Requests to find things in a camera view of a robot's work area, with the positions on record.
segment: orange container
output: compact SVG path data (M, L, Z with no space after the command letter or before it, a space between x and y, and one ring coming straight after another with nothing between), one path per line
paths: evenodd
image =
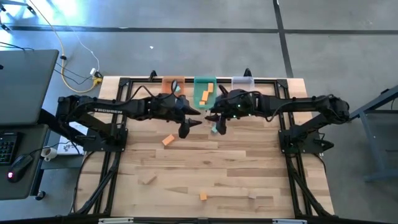
M176 91L176 96L184 95L185 77L163 77L162 79L162 93L172 92L172 82L177 81L177 85L180 87L180 91Z

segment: wooden block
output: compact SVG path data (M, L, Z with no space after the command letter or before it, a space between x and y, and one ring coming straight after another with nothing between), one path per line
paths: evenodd
M255 192L253 192L253 191L250 191L249 192L249 198L250 199L256 199L257 198L257 194Z
M209 92L208 91L203 91L203 95L201 96L202 101L207 101L207 98L209 97Z
M174 136L171 134L167 136L167 138L163 139L162 143L164 146L170 144L172 141L174 141Z
M204 192L200 192L200 200L207 200L207 194Z
M149 174L149 175L140 177L139 180L141 180L143 184L149 185L150 183L152 183L152 181L154 181L156 179L156 177L157 177L156 174Z
M209 93L212 93L212 92L213 92L213 89L214 89L213 83L209 83L209 86L208 86L208 88L207 88L207 91L208 91Z

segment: wood plank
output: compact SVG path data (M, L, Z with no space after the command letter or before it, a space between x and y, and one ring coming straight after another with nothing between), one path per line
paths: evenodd
M114 99L120 77L104 77L100 98ZM290 96L307 97L302 79L288 79ZM153 94L161 92L160 83L135 83L133 91L144 84ZM230 84L224 85L227 90ZM185 94L193 104L193 84L185 84ZM256 85L256 90L273 95L272 85ZM146 97L139 91L136 98ZM159 120L127 121L129 135L118 170L112 216L125 217L214 217L214 218L292 218L292 199L285 157L280 153L277 131L279 120L247 117L228 121L224 136L211 134L212 122L204 120L206 111L189 116L203 121L191 128L186 139L175 138L164 146L169 134L178 136L179 124ZM96 113L105 122L111 115ZM311 113L294 113L302 124ZM98 185L104 154L97 152L83 168L76 206L81 207ZM333 213L322 163L313 155L303 155L308 187ZM156 175L150 184L140 179ZM207 200L200 200L200 192ZM301 190L297 191L303 210ZM105 191L104 209L108 193Z

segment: concrete floor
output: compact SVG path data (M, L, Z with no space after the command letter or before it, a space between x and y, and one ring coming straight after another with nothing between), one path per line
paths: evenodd
M277 28L272 0L140 0L39 1L55 25L94 27ZM286 29L398 29L397 1L279 0ZM20 7L7 6L3 22L16 26L45 25ZM72 32L59 32L67 68L88 75L96 60ZM241 75L286 77L278 34L79 32L99 58L103 75ZM295 78L304 78L309 95L332 93L355 110L381 91L398 84L396 35L287 35ZM59 49L52 32L0 31L0 41L35 49ZM89 83L74 87L83 90ZM98 95L96 88L88 95ZM52 113L59 96L72 91L54 73L44 108ZM365 183L374 170L368 142L359 121L322 130L335 147L325 153L335 213L340 217L398 222L398 181ZM46 170L43 201L0 202L0 220L66 215L72 201L76 169Z

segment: computer mouse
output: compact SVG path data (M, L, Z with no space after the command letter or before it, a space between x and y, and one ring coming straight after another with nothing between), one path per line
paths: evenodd
M30 163L32 163L33 157L30 154L20 155L15 161L11 164L8 173L7 173L7 180L11 183L16 183L20 181L27 168L29 167Z

